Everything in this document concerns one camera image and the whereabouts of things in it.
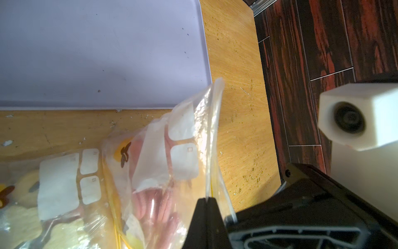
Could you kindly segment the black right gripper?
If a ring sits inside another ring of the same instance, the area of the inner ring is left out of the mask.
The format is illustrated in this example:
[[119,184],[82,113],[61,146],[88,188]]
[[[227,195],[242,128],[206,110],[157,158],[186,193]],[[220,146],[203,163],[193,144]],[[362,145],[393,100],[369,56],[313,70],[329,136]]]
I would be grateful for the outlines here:
[[398,224],[317,168],[289,164],[284,187],[237,213],[235,249],[395,249]]

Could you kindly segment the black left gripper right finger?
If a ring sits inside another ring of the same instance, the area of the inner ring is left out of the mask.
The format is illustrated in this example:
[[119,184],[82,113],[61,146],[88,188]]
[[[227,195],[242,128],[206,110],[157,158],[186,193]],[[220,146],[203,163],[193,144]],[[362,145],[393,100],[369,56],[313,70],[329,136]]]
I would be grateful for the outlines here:
[[227,229],[215,198],[207,199],[206,241],[207,249],[232,249]]

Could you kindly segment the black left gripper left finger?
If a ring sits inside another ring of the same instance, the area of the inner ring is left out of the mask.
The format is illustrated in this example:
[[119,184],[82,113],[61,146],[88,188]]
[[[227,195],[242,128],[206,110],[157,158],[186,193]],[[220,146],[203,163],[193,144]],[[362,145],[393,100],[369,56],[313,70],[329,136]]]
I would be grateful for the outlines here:
[[207,249],[207,200],[199,199],[182,249]]

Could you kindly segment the ziploc bag with pink cookies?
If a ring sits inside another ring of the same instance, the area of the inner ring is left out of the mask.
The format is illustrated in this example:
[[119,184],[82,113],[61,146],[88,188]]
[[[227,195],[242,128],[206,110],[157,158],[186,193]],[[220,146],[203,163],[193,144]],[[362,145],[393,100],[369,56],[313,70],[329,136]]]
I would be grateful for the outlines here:
[[181,249],[197,201],[215,198],[224,225],[237,222],[218,164],[223,79],[134,132],[101,147],[119,249]]

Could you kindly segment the ziploc bag with yellow cookies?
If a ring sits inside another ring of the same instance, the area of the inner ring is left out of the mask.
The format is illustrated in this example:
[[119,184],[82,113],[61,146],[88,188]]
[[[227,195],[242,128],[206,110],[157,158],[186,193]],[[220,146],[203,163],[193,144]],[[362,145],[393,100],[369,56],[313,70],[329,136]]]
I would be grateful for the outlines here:
[[1,248],[117,249],[101,153],[1,163]]

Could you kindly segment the aluminium corner profile right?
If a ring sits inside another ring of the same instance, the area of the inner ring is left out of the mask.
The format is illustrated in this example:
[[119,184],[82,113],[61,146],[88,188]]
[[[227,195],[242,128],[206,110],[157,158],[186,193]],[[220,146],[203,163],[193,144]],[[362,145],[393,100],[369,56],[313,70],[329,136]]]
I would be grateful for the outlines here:
[[254,17],[259,15],[262,11],[273,5],[277,0],[257,0],[255,1],[250,8],[254,13]]

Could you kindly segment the lavender plastic tray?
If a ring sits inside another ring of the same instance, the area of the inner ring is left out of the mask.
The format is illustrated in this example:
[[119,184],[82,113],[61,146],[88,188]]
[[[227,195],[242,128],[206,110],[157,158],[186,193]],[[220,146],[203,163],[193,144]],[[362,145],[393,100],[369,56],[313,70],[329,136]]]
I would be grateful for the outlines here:
[[1,1],[2,110],[171,109],[211,83],[199,1]]

